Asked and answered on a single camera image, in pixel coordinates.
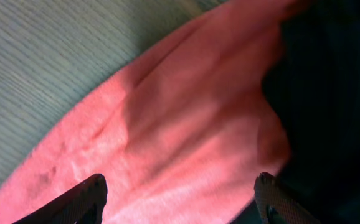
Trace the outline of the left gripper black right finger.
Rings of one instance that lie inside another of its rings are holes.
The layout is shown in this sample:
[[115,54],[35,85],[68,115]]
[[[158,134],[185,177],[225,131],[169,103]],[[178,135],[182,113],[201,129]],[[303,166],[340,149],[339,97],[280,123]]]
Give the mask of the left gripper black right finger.
[[264,224],[321,223],[293,200],[272,174],[262,172],[256,178],[254,192],[255,203]]

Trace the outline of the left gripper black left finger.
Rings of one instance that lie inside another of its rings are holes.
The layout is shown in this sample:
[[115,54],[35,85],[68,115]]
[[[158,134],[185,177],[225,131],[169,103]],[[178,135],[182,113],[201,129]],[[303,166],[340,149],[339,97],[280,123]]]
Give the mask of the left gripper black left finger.
[[105,177],[93,174],[14,224],[101,224],[107,194]]

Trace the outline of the red orange t-shirt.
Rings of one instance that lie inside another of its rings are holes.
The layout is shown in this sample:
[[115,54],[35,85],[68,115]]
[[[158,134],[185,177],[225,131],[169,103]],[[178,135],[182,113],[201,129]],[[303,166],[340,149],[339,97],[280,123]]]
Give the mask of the red orange t-shirt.
[[12,223],[94,173],[104,223],[227,223],[290,147],[263,96],[294,0],[228,1],[188,22],[76,105],[0,187]]

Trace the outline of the black t-shirt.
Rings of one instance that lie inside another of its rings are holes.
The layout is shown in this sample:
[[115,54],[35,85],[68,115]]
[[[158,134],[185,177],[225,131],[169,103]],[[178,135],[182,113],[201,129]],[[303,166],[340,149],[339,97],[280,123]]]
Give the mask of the black t-shirt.
[[309,1],[280,29],[263,80],[292,152],[278,179],[321,223],[360,223],[360,0]]

